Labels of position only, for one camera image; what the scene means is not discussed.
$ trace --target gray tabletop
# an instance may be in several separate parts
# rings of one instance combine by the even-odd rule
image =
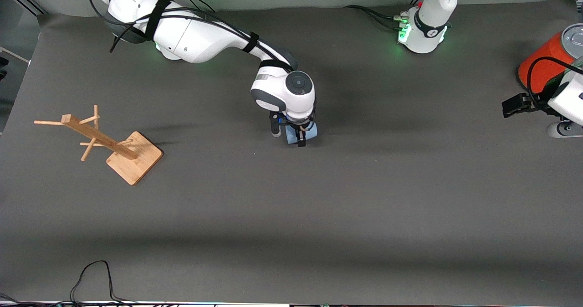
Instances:
[[[577,22],[574,0],[460,6],[429,55],[358,10],[220,15],[295,54],[319,137],[271,137],[253,56],[109,54],[99,19],[43,18],[0,139],[2,292],[63,299],[106,259],[128,299],[582,305],[582,141],[500,106],[521,91],[516,66]],[[94,103],[105,133],[164,150],[137,186],[108,150],[81,163],[79,134],[33,125]],[[107,298],[103,269],[77,298]]]

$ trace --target blue object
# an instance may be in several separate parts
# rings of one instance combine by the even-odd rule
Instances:
[[[310,128],[310,130],[306,132],[306,141],[308,139],[316,137],[317,135],[318,135],[318,126],[316,126],[316,123],[314,123],[312,125],[312,128]],[[286,126],[286,137],[287,137],[288,144],[297,143],[296,130],[294,130],[291,126]]]

